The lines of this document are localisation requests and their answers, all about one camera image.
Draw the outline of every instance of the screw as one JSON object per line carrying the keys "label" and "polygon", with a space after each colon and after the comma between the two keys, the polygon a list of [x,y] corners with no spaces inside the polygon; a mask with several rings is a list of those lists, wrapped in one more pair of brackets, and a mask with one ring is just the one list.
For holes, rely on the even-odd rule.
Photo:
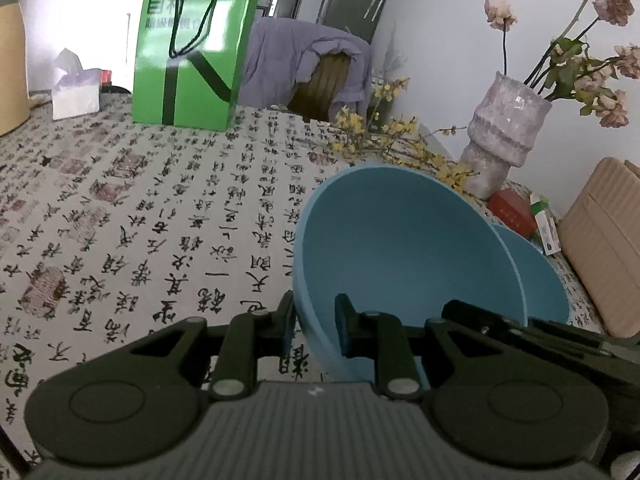
{"label": "screw", "polygon": [[390,380],[386,387],[396,395],[411,395],[420,389],[420,384],[408,377],[400,377]]}
{"label": "screw", "polygon": [[244,384],[238,379],[220,379],[212,389],[221,397],[235,397],[244,391]]}

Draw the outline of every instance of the cardboard box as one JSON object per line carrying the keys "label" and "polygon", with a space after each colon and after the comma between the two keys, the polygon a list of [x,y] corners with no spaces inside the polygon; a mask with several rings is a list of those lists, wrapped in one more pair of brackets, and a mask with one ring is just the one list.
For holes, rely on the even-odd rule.
{"label": "cardboard box", "polygon": [[18,0],[0,0],[0,136],[29,118],[25,37]]}
{"label": "cardboard box", "polygon": [[617,337],[640,332],[639,175],[628,161],[604,158],[558,229],[562,251]]}

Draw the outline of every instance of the chair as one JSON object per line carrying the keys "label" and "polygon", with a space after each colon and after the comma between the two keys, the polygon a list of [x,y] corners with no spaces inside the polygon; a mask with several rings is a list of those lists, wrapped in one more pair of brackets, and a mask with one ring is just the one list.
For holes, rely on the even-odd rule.
{"label": "chair", "polygon": [[349,75],[351,57],[340,54],[324,54],[308,83],[298,83],[296,92],[287,108],[307,119],[329,121],[329,106],[342,89]]}

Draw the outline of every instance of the small box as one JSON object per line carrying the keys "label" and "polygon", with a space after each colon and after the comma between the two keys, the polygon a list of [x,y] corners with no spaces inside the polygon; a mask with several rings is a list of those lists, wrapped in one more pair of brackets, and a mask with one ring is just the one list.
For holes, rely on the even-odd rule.
{"label": "small box", "polygon": [[496,215],[511,230],[529,238],[536,230],[536,219],[526,200],[513,189],[503,189],[494,193],[487,204],[489,211]]}

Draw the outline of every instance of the tissue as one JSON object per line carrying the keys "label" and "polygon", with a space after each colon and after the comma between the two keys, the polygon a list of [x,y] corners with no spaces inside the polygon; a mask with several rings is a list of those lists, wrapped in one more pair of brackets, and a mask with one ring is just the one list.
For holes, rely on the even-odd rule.
{"label": "tissue", "polygon": [[99,112],[102,70],[84,70],[80,58],[68,49],[60,52],[54,66],[66,75],[51,91],[53,120]]}

